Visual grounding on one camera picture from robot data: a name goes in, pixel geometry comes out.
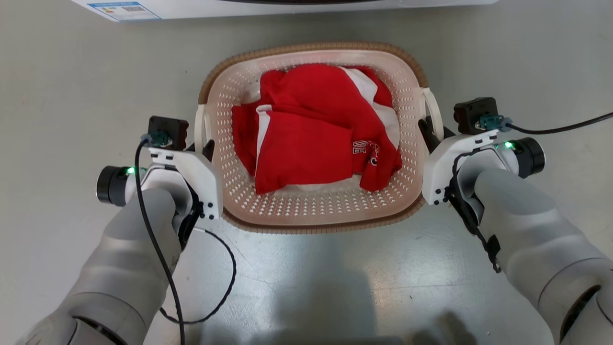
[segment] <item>round black joint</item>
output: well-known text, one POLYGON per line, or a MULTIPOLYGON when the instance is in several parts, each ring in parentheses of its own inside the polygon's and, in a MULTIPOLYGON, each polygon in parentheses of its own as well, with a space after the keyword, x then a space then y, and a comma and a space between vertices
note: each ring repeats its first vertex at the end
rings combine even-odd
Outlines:
POLYGON ((511 140, 513 153, 519 164, 519 177, 526 178, 540 173, 545 168, 545 153, 543 148, 532 138, 511 140))
POLYGON ((128 167, 106 166, 96 182, 96 196, 102 203, 119 207, 126 205, 126 182, 128 167))

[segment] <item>basket handle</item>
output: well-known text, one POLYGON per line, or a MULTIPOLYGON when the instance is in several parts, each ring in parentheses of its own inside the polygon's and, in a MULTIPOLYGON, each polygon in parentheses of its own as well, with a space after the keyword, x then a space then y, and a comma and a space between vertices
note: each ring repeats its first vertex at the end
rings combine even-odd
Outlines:
POLYGON ((207 105, 198 104, 194 121, 194 147, 199 150, 196 152, 202 152, 204 145, 211 137, 211 122, 208 118, 207 105))
POLYGON ((432 118, 432 127, 434 129, 434 135, 439 141, 443 141, 444 139, 444 128, 443 128, 443 118, 441 118, 441 110, 438 108, 438 103, 436 103, 436 98, 434 98, 434 94, 430 91, 429 87, 425 87, 422 89, 422 97, 419 101, 419 108, 421 112, 422 118, 425 118, 426 107, 430 112, 430 117, 432 118))

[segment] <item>label sticker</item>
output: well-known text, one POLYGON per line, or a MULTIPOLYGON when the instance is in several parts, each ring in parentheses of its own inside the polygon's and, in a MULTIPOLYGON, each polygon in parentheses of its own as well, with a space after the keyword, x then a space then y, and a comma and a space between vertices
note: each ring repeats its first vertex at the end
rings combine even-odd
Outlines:
POLYGON ((119 21, 162 19, 148 10, 145 6, 135 1, 102 2, 88 5, 119 21))

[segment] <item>white appliance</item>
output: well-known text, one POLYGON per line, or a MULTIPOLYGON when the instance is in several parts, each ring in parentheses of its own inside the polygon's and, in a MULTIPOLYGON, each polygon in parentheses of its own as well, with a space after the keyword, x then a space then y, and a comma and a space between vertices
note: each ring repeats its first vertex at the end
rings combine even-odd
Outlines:
POLYGON ((138 0, 97 2, 73 0, 112 21, 233 17, 353 10, 401 9, 492 4, 498 0, 138 0))

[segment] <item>cable connector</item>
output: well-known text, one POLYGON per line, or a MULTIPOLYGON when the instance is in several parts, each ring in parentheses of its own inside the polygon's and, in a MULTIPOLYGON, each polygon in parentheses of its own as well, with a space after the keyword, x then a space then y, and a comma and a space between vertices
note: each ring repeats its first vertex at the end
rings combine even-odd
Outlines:
POLYGON ((143 134, 140 141, 146 141, 145 147, 168 147, 172 145, 172 139, 166 132, 150 132, 143 134))
POLYGON ((499 130, 501 132, 508 132, 511 128, 507 127, 507 124, 510 123, 513 123, 513 120, 509 117, 501 115, 484 115, 479 117, 479 122, 475 123, 475 128, 484 131, 499 130))

